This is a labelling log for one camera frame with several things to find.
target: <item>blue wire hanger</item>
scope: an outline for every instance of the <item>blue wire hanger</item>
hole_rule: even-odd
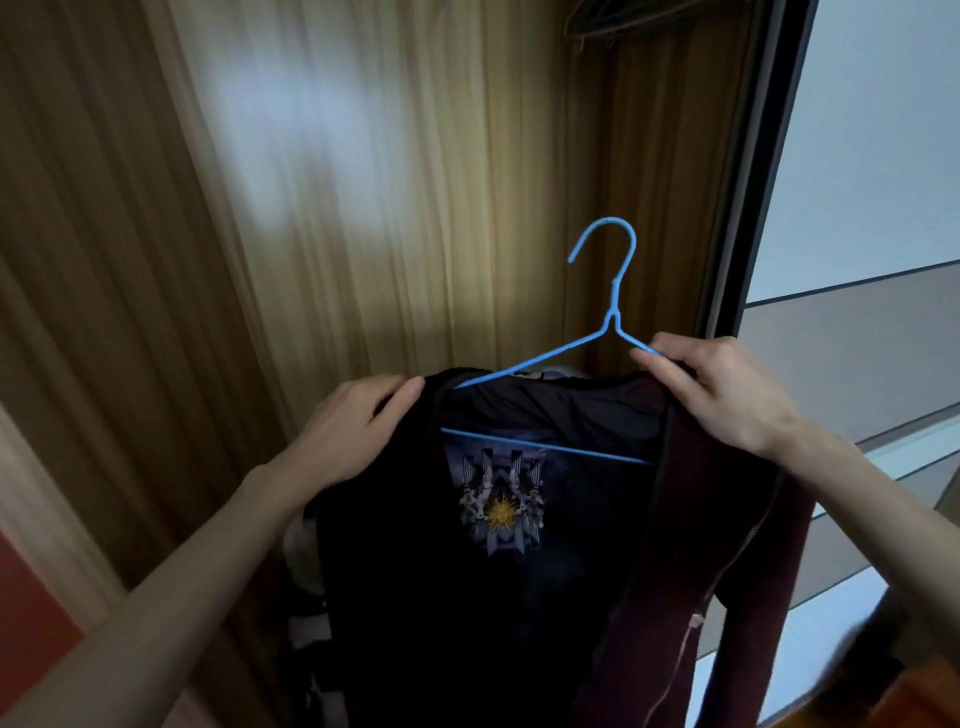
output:
[[[529,369],[535,364],[553,358],[564,352],[568,352],[571,349],[576,349],[579,346],[582,346],[588,341],[593,341],[603,336],[610,329],[610,321],[613,321],[613,330],[616,331],[617,335],[625,339],[626,341],[633,344],[635,347],[645,350],[646,352],[660,354],[656,349],[647,346],[641,341],[637,341],[633,336],[623,330],[620,325],[620,281],[623,280],[624,274],[627,272],[627,266],[630,265],[630,261],[634,257],[634,252],[636,251],[636,233],[634,232],[633,226],[628,223],[626,220],[619,217],[601,217],[599,220],[595,220],[590,223],[589,227],[584,230],[583,234],[580,236],[580,239],[577,241],[577,244],[573,246],[573,250],[570,252],[569,257],[566,259],[567,263],[572,263],[577,259],[577,255],[580,253],[580,249],[584,247],[584,243],[587,242],[587,238],[590,234],[599,228],[602,225],[619,225],[624,228],[627,233],[630,235],[630,250],[627,252],[626,257],[623,258],[623,263],[620,265],[620,270],[617,271],[616,276],[613,277],[613,282],[611,284],[610,291],[610,307],[607,309],[607,313],[603,319],[603,326],[596,330],[594,333],[588,334],[582,338],[577,339],[576,341],[571,341],[569,344],[564,344],[557,349],[554,349],[547,353],[542,353],[539,356],[535,356],[532,359],[527,359],[522,361],[519,364],[516,364],[509,369],[502,369],[499,372],[490,372],[489,374],[475,376],[473,379],[468,379],[465,382],[461,382],[457,385],[457,389],[463,389],[464,387],[471,387],[474,384],[480,384],[485,381],[490,381],[491,379],[499,379],[502,376],[507,376],[515,374],[521,370]],[[576,448],[564,448],[559,445],[546,445],[544,443],[533,443],[527,442],[526,440],[513,440],[506,437],[493,437],[491,435],[481,435],[475,432],[464,432],[463,430],[449,429],[447,427],[441,427],[441,432],[447,432],[451,435],[459,435],[461,437],[473,437],[483,440],[494,440],[497,442],[504,443],[513,443],[516,445],[522,445],[527,448],[543,448],[543,449],[556,449],[562,450],[564,452],[573,452],[580,455],[595,455],[597,457],[606,457],[611,460],[623,460],[631,463],[641,463],[643,465],[651,465],[647,460],[639,460],[634,457],[625,457],[623,455],[611,455],[606,452],[593,452],[591,450],[581,450]]]

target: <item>black door frame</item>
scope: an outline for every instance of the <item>black door frame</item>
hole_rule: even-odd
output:
[[[701,336],[735,336],[740,329],[817,2],[768,0],[763,8],[750,90],[734,137],[736,162],[720,207]]]

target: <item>hand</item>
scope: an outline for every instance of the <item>hand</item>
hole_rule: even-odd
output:
[[[661,332],[651,346],[663,356],[633,349],[630,357],[673,392],[720,442],[776,460],[804,424],[780,384],[736,339],[691,339]],[[671,359],[689,365],[696,378]]]
[[[371,376],[341,384],[317,405],[297,439],[248,480],[265,483],[289,511],[301,508],[327,486],[364,471],[422,390],[422,376],[406,381],[397,375]]]

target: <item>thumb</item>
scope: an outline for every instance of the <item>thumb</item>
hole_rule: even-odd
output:
[[[702,412],[709,400],[709,394],[696,379],[687,374],[666,356],[632,349],[630,358],[644,367],[654,378],[669,389],[691,414]]]
[[[423,391],[424,380],[422,376],[415,376],[407,379],[402,386],[394,392],[389,401],[383,405],[380,414],[373,418],[370,428],[377,430],[383,437],[384,442],[389,440],[394,434],[396,426],[403,416],[410,411],[414,402],[420,397]]]

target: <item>printed graphic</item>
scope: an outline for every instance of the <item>printed graphic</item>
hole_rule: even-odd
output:
[[[530,433],[504,434],[533,439]],[[522,555],[540,544],[544,478],[565,475],[561,455],[456,436],[448,439],[446,455],[453,482],[462,491],[461,520],[476,544],[488,555],[499,549]]]

